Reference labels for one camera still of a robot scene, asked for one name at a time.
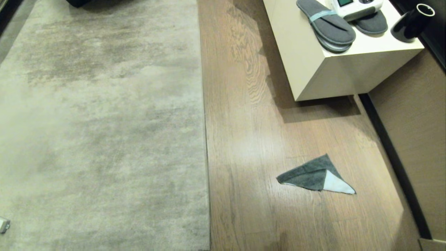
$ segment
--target small metal object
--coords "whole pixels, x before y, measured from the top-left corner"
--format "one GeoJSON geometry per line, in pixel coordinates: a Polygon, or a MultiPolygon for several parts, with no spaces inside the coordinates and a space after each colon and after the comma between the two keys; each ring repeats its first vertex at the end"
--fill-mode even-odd
{"type": "Polygon", "coordinates": [[[10,220],[0,217],[0,234],[6,233],[6,230],[9,229],[10,225],[11,225],[10,220]]]}

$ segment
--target slipper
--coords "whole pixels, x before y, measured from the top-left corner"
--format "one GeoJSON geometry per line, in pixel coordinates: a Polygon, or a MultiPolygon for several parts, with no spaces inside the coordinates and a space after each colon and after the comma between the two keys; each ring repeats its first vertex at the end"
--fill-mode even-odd
{"type": "Polygon", "coordinates": [[[388,29],[386,17],[380,10],[372,15],[357,19],[352,23],[360,32],[367,35],[381,34],[388,29]]]}
{"type": "Polygon", "coordinates": [[[297,6],[309,18],[322,46],[333,52],[344,52],[356,39],[355,31],[343,18],[316,0],[298,0],[297,6]]]}

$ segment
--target black floor trim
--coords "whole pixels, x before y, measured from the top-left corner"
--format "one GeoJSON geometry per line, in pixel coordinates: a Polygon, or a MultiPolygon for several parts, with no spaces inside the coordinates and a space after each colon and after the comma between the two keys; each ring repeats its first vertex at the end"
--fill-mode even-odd
{"type": "Polygon", "coordinates": [[[400,182],[401,188],[406,195],[407,202],[410,209],[412,210],[412,214],[415,219],[415,223],[417,224],[418,232],[420,233],[421,238],[432,240],[432,236],[427,226],[426,219],[424,218],[420,204],[418,203],[418,199],[409,181],[409,177],[407,176],[407,173],[403,167],[403,163],[401,162],[400,157],[398,157],[398,154],[393,147],[392,141],[390,140],[390,137],[387,134],[387,131],[384,128],[384,125],[378,113],[376,112],[375,106],[373,105],[370,96],[368,94],[359,94],[359,98],[363,103],[368,117],[372,121],[373,127],[375,128],[379,138],[381,139],[384,150],[386,151],[393,170],[396,174],[396,178],[400,182]]]}

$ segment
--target black mug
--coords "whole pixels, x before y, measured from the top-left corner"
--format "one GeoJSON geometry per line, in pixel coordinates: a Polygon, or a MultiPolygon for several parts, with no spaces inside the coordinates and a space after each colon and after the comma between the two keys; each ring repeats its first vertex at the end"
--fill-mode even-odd
{"type": "Polygon", "coordinates": [[[435,11],[426,4],[417,4],[417,7],[404,14],[392,27],[392,35],[403,42],[412,42],[429,24],[435,11]]]}

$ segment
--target digital display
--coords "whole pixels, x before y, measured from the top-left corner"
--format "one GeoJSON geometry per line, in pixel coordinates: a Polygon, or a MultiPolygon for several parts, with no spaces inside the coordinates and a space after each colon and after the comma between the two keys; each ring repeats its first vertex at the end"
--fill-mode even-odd
{"type": "Polygon", "coordinates": [[[339,6],[342,7],[342,6],[345,6],[347,4],[353,3],[353,0],[338,0],[338,3],[339,3],[339,6]]]}

